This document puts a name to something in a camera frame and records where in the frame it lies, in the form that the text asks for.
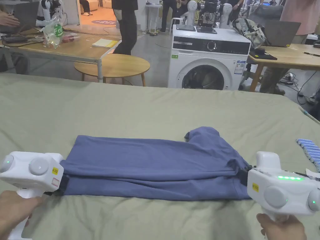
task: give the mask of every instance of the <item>backpack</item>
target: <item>backpack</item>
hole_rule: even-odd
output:
[[[244,36],[245,38],[251,41],[251,47],[256,49],[259,48],[266,40],[266,36],[264,35],[261,27],[256,22],[239,18],[232,21],[233,29]]]

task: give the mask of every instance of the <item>round wooden stool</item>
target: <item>round wooden stool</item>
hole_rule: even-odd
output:
[[[123,54],[108,54],[102,59],[102,74],[103,82],[106,78],[122,78],[141,75],[142,85],[145,87],[144,73],[150,68],[150,63],[142,58],[123,55]],[[98,68],[95,64],[76,62],[75,69],[82,73],[82,81],[84,76],[98,76]]]

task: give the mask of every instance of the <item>gripper handle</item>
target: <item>gripper handle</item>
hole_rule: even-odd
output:
[[[17,194],[23,198],[41,197],[44,192],[40,189],[19,189]],[[31,238],[22,238],[22,231],[28,218],[20,222],[10,233],[8,240],[32,240]]]

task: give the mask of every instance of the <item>folded garment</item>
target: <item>folded garment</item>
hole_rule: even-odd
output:
[[[219,132],[200,127],[186,142],[79,135],[61,162],[65,195],[164,200],[249,198],[238,171],[248,163]]]

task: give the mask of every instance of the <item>yellow warning label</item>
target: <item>yellow warning label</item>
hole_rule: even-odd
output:
[[[59,171],[59,169],[58,168],[53,168],[52,169],[52,173],[54,174],[54,175],[58,175],[58,171]]]
[[[252,189],[255,190],[255,191],[258,193],[258,192],[259,192],[259,185],[253,183],[253,184],[252,184]]]

